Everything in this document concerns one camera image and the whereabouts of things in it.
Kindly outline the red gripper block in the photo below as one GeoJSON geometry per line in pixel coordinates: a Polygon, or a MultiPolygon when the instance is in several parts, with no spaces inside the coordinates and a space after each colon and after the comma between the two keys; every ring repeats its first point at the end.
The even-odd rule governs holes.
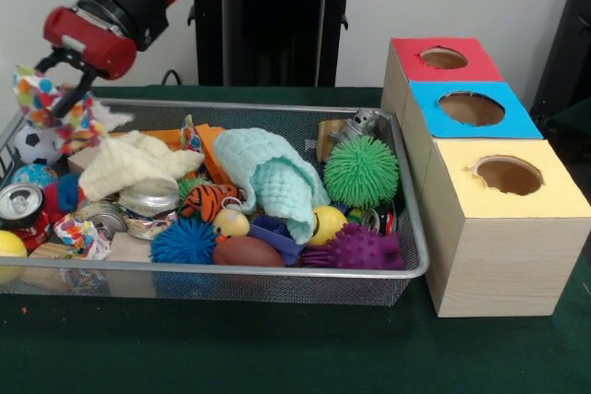
{"type": "Polygon", "coordinates": [[[75,87],[54,87],[61,94],[52,104],[55,118],[65,117],[90,91],[97,77],[118,79],[125,75],[138,52],[133,40],[117,25],[78,7],[60,6],[52,10],[45,20],[43,37],[52,51],[34,67],[36,72],[45,73],[64,62],[84,69],[75,87]]]}

